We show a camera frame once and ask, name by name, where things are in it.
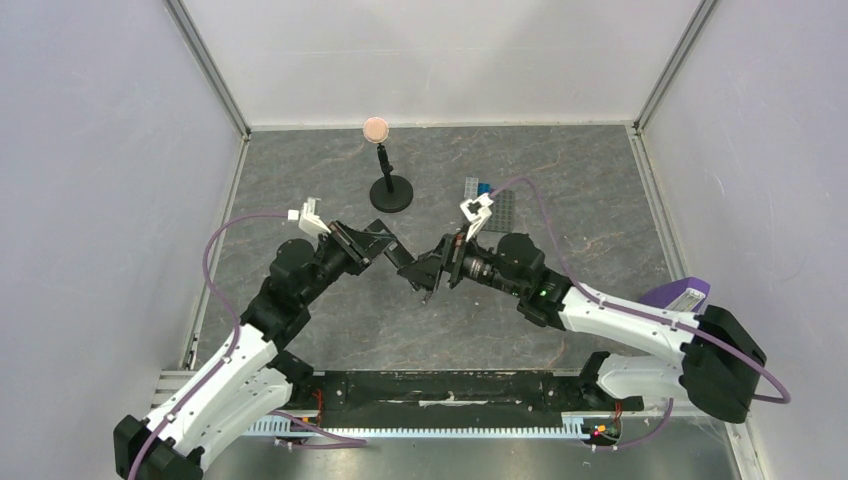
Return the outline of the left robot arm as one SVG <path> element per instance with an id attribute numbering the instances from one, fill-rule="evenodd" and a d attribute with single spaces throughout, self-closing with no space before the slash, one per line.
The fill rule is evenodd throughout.
<path id="1" fill-rule="evenodd" d="M 113 431 L 122 479 L 201 479 L 249 427 L 313 398 L 311 366 L 287 346 L 311 318 L 310 305 L 343 275 L 359 275 L 399 244 L 379 220 L 357 230 L 333 221 L 317 241 L 282 243 L 259 292 L 213 357 L 145 417 Z"/>

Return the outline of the black stand with pink disc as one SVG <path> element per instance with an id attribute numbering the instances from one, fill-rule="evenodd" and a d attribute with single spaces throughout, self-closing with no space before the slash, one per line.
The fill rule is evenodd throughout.
<path id="1" fill-rule="evenodd" d="M 402 176 L 393 174 L 385 142 L 389 136 L 389 125 L 380 117 L 368 118 L 363 124 L 365 139 L 376 145 L 378 162 L 382 177 L 376 180 L 369 191 L 369 199 L 374 208 L 383 213 L 398 213 L 412 203 L 414 190 L 411 183 Z"/>

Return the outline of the black remote control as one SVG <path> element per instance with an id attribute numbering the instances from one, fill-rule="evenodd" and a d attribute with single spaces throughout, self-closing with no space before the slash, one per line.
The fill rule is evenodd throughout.
<path id="1" fill-rule="evenodd" d="M 401 269 L 416 260 L 399 241 L 393 241 L 384 251 L 384 255 L 396 269 Z"/>

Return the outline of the purple box device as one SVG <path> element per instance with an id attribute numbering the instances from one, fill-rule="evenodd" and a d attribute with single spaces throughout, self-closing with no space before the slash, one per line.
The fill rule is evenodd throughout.
<path id="1" fill-rule="evenodd" d="M 711 285 L 702 279 L 685 277 L 648 291 L 638 302 L 673 311 L 699 312 L 708 298 L 710 289 Z"/>

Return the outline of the dark grey lego baseplate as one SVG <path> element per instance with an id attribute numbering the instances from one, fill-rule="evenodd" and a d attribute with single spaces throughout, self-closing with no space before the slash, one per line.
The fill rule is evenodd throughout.
<path id="1" fill-rule="evenodd" d="M 492 200 L 491 216 L 482 230 L 494 233 L 512 233 L 515 218 L 515 193 L 512 190 L 503 190 Z"/>

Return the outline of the light grey lego brick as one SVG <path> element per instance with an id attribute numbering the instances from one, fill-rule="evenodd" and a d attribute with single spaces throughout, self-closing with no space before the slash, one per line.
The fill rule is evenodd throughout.
<path id="1" fill-rule="evenodd" d="M 466 177 L 463 187 L 463 199 L 475 199 L 479 196 L 479 179 L 477 177 Z"/>

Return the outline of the blue lego brick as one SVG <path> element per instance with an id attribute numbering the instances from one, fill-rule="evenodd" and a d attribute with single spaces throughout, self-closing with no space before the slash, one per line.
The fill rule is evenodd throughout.
<path id="1" fill-rule="evenodd" d="M 488 183 L 479 183 L 477 185 L 477 198 L 486 197 L 489 199 L 493 199 L 494 196 L 492 194 L 492 187 Z"/>

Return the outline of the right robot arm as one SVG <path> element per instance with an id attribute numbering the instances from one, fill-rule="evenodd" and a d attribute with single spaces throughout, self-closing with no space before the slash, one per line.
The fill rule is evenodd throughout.
<path id="1" fill-rule="evenodd" d="M 508 234 L 485 249 L 464 233 L 446 234 L 437 246 L 398 273 L 433 293 L 443 275 L 507 293 L 525 319 L 540 327 L 585 333 L 642 351 L 625 357 L 601 353 L 577 382 L 580 400 L 602 408 L 634 396 L 685 398 L 724 422 L 746 420 L 766 355 L 728 310 L 664 310 L 602 292 L 555 272 L 526 234 Z"/>

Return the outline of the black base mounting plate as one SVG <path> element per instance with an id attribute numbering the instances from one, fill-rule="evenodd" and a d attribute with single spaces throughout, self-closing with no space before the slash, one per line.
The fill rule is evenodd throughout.
<path id="1" fill-rule="evenodd" d="M 556 427 L 563 414 L 640 412 L 575 372 L 325 371 L 295 387 L 285 410 L 316 411 L 331 428 Z"/>

